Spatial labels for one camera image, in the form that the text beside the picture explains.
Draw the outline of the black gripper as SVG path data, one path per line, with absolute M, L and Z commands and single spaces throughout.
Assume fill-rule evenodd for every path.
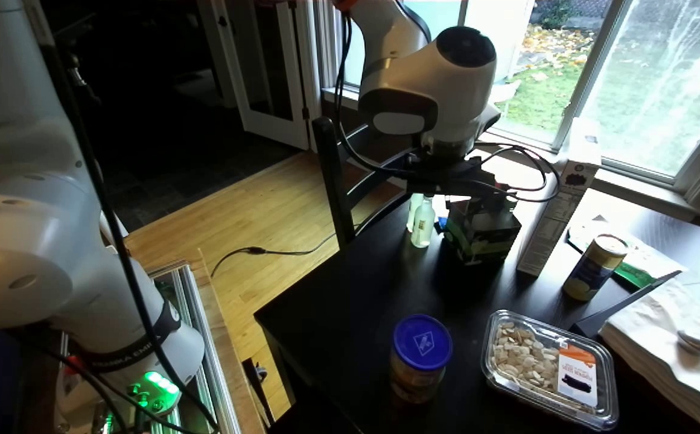
M 499 207 L 507 202 L 507 189 L 483 168 L 481 157 L 431 158 L 413 155 L 402 163 L 402 178 L 410 191 L 426 195 L 467 195 L 470 199 Z

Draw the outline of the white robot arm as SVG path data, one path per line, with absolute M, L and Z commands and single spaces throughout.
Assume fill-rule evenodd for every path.
M 76 344 L 57 389 L 62 427 L 166 427 L 208 360 L 187 322 L 126 254 L 67 117 L 23 0 L 0 0 L 0 330 L 45 322 Z

